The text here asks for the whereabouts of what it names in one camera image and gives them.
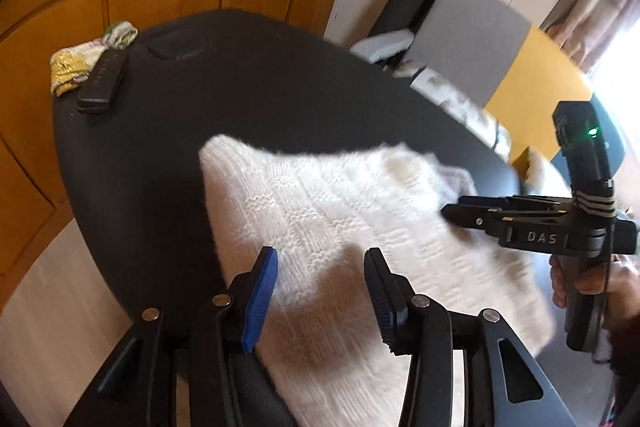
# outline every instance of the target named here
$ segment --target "floor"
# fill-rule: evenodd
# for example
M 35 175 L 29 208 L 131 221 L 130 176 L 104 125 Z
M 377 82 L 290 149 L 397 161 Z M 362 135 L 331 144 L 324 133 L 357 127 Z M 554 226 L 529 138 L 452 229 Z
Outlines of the floor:
M 545 255 L 536 274 L 550 295 Z M 538 362 L 580 427 L 598 424 L 610 371 L 556 336 Z M 62 427 L 130 320 L 106 286 L 73 220 L 38 258 L 0 316 L 0 381 L 31 427 Z M 178 425 L 187 426 L 188 389 L 178 387 Z

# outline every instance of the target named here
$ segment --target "gray cushion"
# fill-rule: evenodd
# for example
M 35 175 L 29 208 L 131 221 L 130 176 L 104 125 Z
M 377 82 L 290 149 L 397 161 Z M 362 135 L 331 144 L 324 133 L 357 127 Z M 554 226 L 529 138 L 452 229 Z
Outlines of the gray cushion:
M 484 107 L 530 28 L 500 0 L 436 0 L 404 60 L 426 64 Z

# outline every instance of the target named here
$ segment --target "wooden floor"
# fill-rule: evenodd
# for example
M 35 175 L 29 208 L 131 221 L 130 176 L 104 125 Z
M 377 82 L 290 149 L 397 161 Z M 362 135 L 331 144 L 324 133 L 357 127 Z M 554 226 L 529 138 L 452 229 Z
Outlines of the wooden floor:
M 0 380 L 31 427 L 61 427 L 130 320 L 72 220 L 0 315 Z M 188 413 L 178 386 L 178 419 Z

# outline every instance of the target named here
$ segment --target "human hand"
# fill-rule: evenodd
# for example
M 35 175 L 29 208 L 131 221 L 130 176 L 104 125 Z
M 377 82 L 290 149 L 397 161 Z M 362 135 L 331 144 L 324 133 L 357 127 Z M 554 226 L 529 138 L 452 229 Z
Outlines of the human hand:
M 640 315 L 640 277 L 636 268 L 626 256 L 618 256 L 619 263 L 611 263 L 607 292 L 609 300 L 604 318 L 604 328 L 613 330 L 624 322 Z M 566 281 L 560 260 L 552 255 L 551 286 L 554 290 L 552 301 L 559 308 L 566 308 Z M 583 295 L 597 295 L 604 292 L 607 265 L 601 264 L 584 272 L 575 281 L 575 288 Z

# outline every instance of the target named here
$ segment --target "white knit pillow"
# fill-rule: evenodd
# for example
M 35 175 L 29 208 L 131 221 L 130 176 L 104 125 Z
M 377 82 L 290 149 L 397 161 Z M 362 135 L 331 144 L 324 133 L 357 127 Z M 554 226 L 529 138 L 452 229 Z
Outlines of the white knit pillow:
M 571 189 L 562 174 L 551 162 L 533 147 L 527 149 L 529 167 L 527 168 L 527 184 L 540 196 L 570 198 Z
M 382 343 L 363 277 L 367 248 L 450 310 L 497 309 L 532 353 L 552 323 L 526 258 L 439 210 L 473 191 L 466 171 L 405 146 L 327 156 L 258 151 L 225 136 L 200 151 L 225 280 L 260 248 L 280 270 L 258 354 L 301 427 L 398 424 L 409 357 Z M 456 372 L 456 389 L 462 388 Z M 462 425 L 460 393 L 454 424 Z

